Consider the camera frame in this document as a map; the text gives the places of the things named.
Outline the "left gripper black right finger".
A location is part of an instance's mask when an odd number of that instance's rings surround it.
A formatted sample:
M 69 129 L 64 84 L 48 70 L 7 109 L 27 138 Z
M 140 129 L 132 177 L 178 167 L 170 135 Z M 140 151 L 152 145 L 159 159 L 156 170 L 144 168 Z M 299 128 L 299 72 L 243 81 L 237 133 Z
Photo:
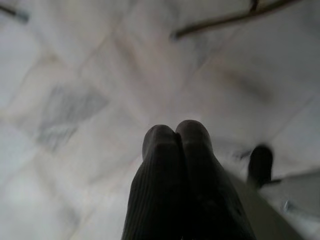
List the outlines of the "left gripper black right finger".
M 192 240 L 254 240 L 248 217 L 227 173 L 214 155 L 207 129 L 196 120 L 176 128 L 188 180 L 186 235 Z

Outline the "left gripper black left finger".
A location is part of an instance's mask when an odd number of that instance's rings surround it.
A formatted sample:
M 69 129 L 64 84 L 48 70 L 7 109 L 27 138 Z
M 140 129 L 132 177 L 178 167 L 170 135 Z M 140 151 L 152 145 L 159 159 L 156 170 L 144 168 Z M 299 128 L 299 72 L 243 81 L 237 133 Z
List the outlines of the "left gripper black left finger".
M 142 163 L 130 186 L 123 240 L 181 240 L 184 176 L 177 135 L 166 125 L 145 134 Z

